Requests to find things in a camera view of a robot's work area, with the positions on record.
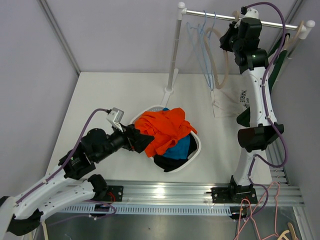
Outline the orange t shirt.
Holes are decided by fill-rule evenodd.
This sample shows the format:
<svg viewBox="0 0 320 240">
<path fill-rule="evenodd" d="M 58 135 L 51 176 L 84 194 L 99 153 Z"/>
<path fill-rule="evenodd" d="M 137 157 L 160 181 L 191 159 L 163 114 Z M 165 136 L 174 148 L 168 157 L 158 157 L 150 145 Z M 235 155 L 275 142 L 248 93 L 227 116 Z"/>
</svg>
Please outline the orange t shirt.
<svg viewBox="0 0 320 240">
<path fill-rule="evenodd" d="M 185 120 L 182 108 L 160 111 L 145 111 L 135 122 L 134 127 L 154 140 L 144 150 L 147 157 L 156 155 L 174 160 L 188 157 L 191 146 L 190 133 L 197 130 Z"/>
</svg>

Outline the black t shirt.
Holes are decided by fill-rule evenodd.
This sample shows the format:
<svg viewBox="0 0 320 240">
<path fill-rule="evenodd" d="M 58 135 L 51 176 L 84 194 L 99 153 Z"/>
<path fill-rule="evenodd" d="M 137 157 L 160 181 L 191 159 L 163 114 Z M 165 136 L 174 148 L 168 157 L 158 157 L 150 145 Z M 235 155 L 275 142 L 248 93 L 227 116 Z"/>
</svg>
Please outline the black t shirt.
<svg viewBox="0 0 320 240">
<path fill-rule="evenodd" d="M 180 139 L 175 146 L 168 148 L 163 155 L 156 154 L 153 161 L 165 173 L 169 173 L 184 166 L 197 149 L 197 142 L 190 133 Z"/>
</svg>

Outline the blue t shirt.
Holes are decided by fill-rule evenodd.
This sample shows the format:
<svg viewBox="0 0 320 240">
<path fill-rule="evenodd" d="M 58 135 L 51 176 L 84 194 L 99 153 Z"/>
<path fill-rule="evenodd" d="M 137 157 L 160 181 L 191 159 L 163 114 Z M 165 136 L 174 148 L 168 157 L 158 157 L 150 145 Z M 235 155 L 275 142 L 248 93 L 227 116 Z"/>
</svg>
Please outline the blue t shirt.
<svg viewBox="0 0 320 240">
<path fill-rule="evenodd" d="M 161 112 L 163 122 L 161 123 L 161 147 L 159 154 L 170 159 L 182 160 L 189 155 L 192 135 L 195 132 L 191 124 L 185 120 L 185 112 L 181 108 L 164 108 Z"/>
</svg>

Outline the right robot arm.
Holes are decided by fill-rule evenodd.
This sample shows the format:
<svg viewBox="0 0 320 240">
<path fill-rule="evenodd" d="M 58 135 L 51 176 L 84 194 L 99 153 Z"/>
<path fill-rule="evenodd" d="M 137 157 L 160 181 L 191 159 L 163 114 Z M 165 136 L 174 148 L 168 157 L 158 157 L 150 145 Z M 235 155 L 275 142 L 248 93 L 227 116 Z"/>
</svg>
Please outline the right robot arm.
<svg viewBox="0 0 320 240">
<path fill-rule="evenodd" d="M 252 179 L 256 157 L 284 132 L 284 125 L 278 123 L 272 108 L 267 82 L 270 68 L 268 54 L 259 48 L 263 26 L 259 13 L 248 6 L 242 7 L 241 13 L 242 19 L 230 23 L 227 32 L 220 38 L 220 47 L 234 53 L 235 63 L 245 80 L 249 98 L 249 127 L 237 133 L 241 154 L 228 186 L 211 188 L 215 204 L 240 204 L 243 200 L 253 204 L 258 202 Z"/>
</svg>

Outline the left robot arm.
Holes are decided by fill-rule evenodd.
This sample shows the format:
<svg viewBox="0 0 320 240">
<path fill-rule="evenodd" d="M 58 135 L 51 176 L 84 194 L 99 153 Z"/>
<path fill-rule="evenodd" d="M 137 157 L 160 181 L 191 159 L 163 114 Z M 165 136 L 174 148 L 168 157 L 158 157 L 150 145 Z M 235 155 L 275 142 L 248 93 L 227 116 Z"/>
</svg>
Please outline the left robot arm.
<svg viewBox="0 0 320 240">
<path fill-rule="evenodd" d="M 100 174 L 83 177 L 120 149 L 143 152 L 154 136 L 142 134 L 134 125 L 124 130 L 114 129 L 111 135 L 103 129 L 91 129 L 75 144 L 75 148 L 61 158 L 51 172 L 34 186 L 15 196 L 0 199 L 0 235 L 7 232 L 23 236 L 56 212 L 83 201 L 102 201 L 109 194 L 109 186 Z M 82 180 L 71 190 L 63 188 Z"/>
</svg>

